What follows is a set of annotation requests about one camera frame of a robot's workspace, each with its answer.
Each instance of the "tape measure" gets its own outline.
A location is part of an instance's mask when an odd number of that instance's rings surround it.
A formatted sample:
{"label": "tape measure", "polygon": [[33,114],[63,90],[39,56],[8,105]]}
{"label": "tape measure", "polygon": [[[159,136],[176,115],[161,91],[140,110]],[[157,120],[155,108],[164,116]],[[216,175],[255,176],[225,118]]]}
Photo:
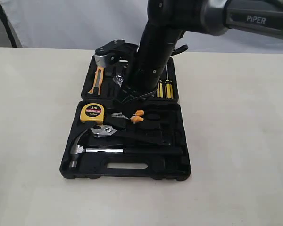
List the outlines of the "tape measure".
{"label": "tape measure", "polygon": [[81,122],[95,121],[98,125],[104,122],[104,107],[97,103],[87,104],[82,108],[81,111]]}

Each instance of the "robotic arm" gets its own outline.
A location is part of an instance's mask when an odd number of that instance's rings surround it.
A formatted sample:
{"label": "robotic arm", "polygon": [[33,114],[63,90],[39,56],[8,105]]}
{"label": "robotic arm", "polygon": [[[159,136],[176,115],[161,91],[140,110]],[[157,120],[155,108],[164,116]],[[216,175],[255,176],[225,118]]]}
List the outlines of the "robotic arm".
{"label": "robotic arm", "polygon": [[114,101],[127,117],[156,92],[185,31],[219,36],[233,28],[283,39],[283,0],[149,0],[148,18],[139,47],[115,40],[95,54],[101,67],[128,60],[127,77]]}

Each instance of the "white backdrop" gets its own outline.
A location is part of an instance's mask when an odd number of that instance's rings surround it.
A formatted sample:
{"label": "white backdrop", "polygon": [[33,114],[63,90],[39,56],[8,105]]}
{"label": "white backdrop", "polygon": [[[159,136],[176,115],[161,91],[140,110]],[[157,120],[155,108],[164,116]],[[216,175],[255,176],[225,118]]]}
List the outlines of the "white backdrop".
{"label": "white backdrop", "polygon": [[[113,39],[139,43],[148,0],[0,0],[23,47],[96,49]],[[230,30],[186,33],[190,51],[283,53],[283,40]]]}

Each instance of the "black plastic tool case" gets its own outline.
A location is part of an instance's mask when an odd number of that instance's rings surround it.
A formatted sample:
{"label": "black plastic tool case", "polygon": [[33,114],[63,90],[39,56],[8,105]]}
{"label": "black plastic tool case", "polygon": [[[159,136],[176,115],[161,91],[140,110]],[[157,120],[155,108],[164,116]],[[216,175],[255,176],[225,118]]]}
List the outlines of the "black plastic tool case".
{"label": "black plastic tool case", "polygon": [[[101,86],[101,94],[95,96],[87,94],[91,90],[96,72],[96,64],[92,57],[90,67],[81,93],[83,101],[78,104],[75,112],[74,121],[70,130],[67,145],[64,151],[62,163],[60,165],[61,174],[67,179],[90,178],[96,179],[101,176],[118,176],[118,177],[151,177],[153,179],[176,179],[178,181],[186,180],[191,174],[191,166],[186,144],[185,132],[180,106],[178,105],[178,89],[176,83],[175,69],[173,59],[168,62],[168,75],[173,83],[174,99],[165,99],[151,97],[145,102],[142,110],[147,113],[155,113],[160,116],[160,129],[145,130],[138,124],[133,125],[129,120],[125,120],[125,131],[135,135],[147,135],[159,137],[162,140],[170,142],[170,146],[155,146],[130,139],[119,137],[102,137],[95,138],[91,132],[82,137],[79,145],[86,148],[131,148],[135,149],[134,153],[83,153],[75,170],[69,169],[70,148],[74,139],[84,130],[90,127],[90,123],[81,123],[81,109],[89,103],[98,103],[105,107],[105,118],[116,113],[113,109],[113,98],[119,91],[119,86],[113,82],[116,73],[126,76],[126,63],[119,62],[114,66],[105,69],[104,80]],[[163,81],[166,80],[166,70],[161,75]],[[149,154],[143,153],[143,150],[157,148],[162,153]],[[177,154],[167,154],[164,150],[176,149],[180,152]],[[109,163],[145,163],[145,169],[119,169],[108,168]]]}

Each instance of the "white table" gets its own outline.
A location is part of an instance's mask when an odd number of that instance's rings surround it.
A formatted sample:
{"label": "white table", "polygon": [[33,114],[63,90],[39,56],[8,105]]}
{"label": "white table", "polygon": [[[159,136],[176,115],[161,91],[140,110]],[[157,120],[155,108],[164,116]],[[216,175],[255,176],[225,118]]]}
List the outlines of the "white table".
{"label": "white table", "polygon": [[283,226],[283,55],[175,57],[187,181],[66,180],[92,55],[0,48],[0,226]]}

